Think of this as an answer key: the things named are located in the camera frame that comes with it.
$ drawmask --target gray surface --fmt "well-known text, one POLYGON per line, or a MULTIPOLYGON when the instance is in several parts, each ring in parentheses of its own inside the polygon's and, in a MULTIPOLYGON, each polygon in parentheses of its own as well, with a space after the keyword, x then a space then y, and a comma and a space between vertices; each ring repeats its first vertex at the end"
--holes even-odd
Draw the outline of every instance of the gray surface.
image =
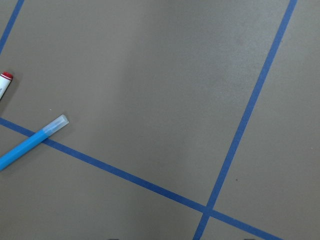
MULTIPOLYGON (((52 139, 205 205, 288 2, 26 1, 0 116, 36 131, 64 113, 52 139)), ((319 222, 314 5, 297 6, 216 205, 286 239, 319 222)), ((24 138, 0 134, 1 152, 24 138)), ((192 239, 201 217, 45 145, 0 179, 3 239, 192 239)), ((237 236, 211 219, 203 239, 237 236)))
MULTIPOLYGON (((24 138, 0 132, 11 143, 24 138)), ((201 217, 43 144, 1 172, 0 182, 4 240, 191 239, 201 217)))
POLYGON ((284 239, 320 236, 317 4, 298 3, 216 205, 284 239))
POLYGON ((210 218, 201 240, 262 240, 262 238, 210 218))
POLYGON ((0 33, 6 28, 7 22, 15 8, 17 1, 1 0, 0 1, 0 33))

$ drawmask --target blue painter's tape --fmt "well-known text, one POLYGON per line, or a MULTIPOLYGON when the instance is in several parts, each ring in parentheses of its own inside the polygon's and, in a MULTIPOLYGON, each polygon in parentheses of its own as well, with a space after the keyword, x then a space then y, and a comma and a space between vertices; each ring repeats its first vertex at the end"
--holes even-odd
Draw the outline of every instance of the blue painter's tape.
MULTIPOLYGON (((17 133, 20 133, 20 134, 23 134, 27 137, 30 137, 34 134, 33 131, 30 131, 22 126, 19 126, 11 121, 8 121, 8 120, 5 120, 3 118, 0 117, 0 125, 8 128, 8 129, 11 129, 17 133)), ((67 147, 61 143, 58 143, 56 141, 53 141, 51 139, 46 139, 42 142, 43 144, 46 144, 47 146, 51 147, 51 148, 54 148, 60 152, 63 152, 65 154, 68 154, 69 156, 72 156, 74 158, 77 158, 81 161, 84 161, 88 164, 91 164, 97 168, 100 168, 104 171, 107 171, 111 174, 114 174, 120 178, 123 178, 125 180, 128 180, 129 182, 132 182, 134 184, 137 184, 143 188, 146 188, 152 192, 155 192, 159 195, 162 195, 168 199, 171 199, 177 203, 180 203, 184 206, 187 206, 191 209, 194 209, 198 212, 201 212, 201 213, 205 213, 206 215, 210 216, 210 217, 213 217, 215 219, 218 219, 226 224, 229 224, 229 225, 232 225, 238 229, 241 229, 243 231, 246 231, 248 233, 251 233, 251 234, 254 234, 258 237, 261 237, 261 236, 269 236, 269 237, 273 237, 273 238, 266 238, 266 239, 270 239, 270 240, 280 240, 280 238, 278 237, 275 237, 269 233, 266 233, 265 231, 262 231, 262 230, 259 230, 253 226, 250 226, 246 223, 243 223, 239 220, 236 220, 232 217, 229 217, 227 215, 224 215, 218 211, 215 211, 211 208, 208 208, 200 203, 197 203, 195 201, 192 201, 184 196, 181 196, 181 195, 178 195, 172 191, 169 191, 169 190, 166 190, 165 188, 163 187, 160 187, 158 185, 155 185, 151 182, 148 182, 140 177, 137 177, 137 176, 134 176, 130 173, 127 173, 121 169, 118 169, 114 166, 111 166, 105 162, 102 162, 98 159, 95 159, 91 156, 88 156, 88 155, 85 155, 84 153, 81 153, 79 151, 76 151, 70 147, 67 147)))
POLYGON ((24 4, 24 1, 25 0, 18 0, 18 2, 16 3, 14 9, 13 9, 13 12, 11 14, 11 17, 3 31, 3 34, 2 34, 2 37, 0 39, 0 54, 2 52, 2 50, 4 49, 4 46, 7 42, 7 39, 9 37, 9 34, 11 32, 11 29, 13 28, 14 24, 15 24, 15 21, 18 17, 18 14, 20 12, 20 9, 22 7, 22 5, 24 4))
MULTIPOLYGON (((242 116, 241 121, 239 123, 239 126, 235 132, 232 143, 230 145, 230 148, 229 148, 228 153, 225 157, 225 160, 223 162, 223 165, 222 165, 222 168, 221 168, 220 173, 218 175, 218 178, 214 184, 213 190, 212 190, 211 195, 209 197, 209 200, 207 202, 206 206, 210 209, 213 209, 216 204, 216 201, 217 201, 218 196, 220 194, 221 188, 222 188, 224 181, 227 177, 229 168, 230 168, 231 163, 234 159, 234 156, 236 154, 236 151, 237 151, 237 148, 238 148, 239 143, 241 141, 241 138, 245 132, 245 129, 246 129, 247 124, 249 122, 250 116, 254 110, 254 107, 255 107, 256 102, 258 100, 258 96, 259 96, 261 89, 264 85, 264 82, 267 78, 270 67, 275 59, 277 50, 278 50, 279 45, 281 43, 281 40, 284 36, 284 33, 286 31, 286 28, 288 26, 288 23, 290 21, 292 13, 294 12, 296 4, 297 4, 297 0, 290 0, 288 7, 284 13, 284 16, 282 18, 282 21, 280 23, 278 31, 277 31, 277 33, 274 37, 273 43, 271 45, 270 51, 265 59, 265 62, 264 62, 263 67, 261 69, 260 75, 257 79, 255 86, 254 86, 254 89, 252 91, 252 94, 250 96, 248 104, 244 110, 244 113, 243 113, 243 116, 242 116)), ((195 234, 193 236, 193 240, 199 240, 201 238, 201 236, 207 226, 209 217, 210 217, 210 215, 207 213, 204 213, 202 215, 201 220, 200 220, 198 227, 195 231, 195 234)))

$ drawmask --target blue marker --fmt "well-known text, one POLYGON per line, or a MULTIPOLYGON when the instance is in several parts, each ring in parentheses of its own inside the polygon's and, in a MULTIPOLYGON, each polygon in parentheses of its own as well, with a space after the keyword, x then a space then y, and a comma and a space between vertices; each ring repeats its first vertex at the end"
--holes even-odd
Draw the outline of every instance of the blue marker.
POLYGON ((69 123, 65 115, 61 115, 53 122, 49 123, 47 126, 42 128, 40 131, 36 132, 34 135, 29 137, 27 140, 20 143, 14 149, 0 157, 0 171, 6 168, 9 164, 13 163, 15 160, 20 158, 23 154, 27 153, 43 140, 50 137, 59 129, 63 128, 69 123))

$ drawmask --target red marker cap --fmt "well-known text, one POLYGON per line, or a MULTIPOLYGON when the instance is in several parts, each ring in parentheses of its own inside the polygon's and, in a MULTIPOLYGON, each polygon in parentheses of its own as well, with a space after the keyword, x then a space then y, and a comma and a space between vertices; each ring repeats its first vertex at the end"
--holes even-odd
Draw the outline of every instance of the red marker cap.
POLYGON ((12 79, 14 79, 14 76, 11 74, 11 73, 9 73, 9 72, 6 72, 6 71, 4 71, 2 74, 1 74, 1 77, 3 77, 3 78, 5 78, 5 79, 8 79, 8 80, 12 80, 12 79))

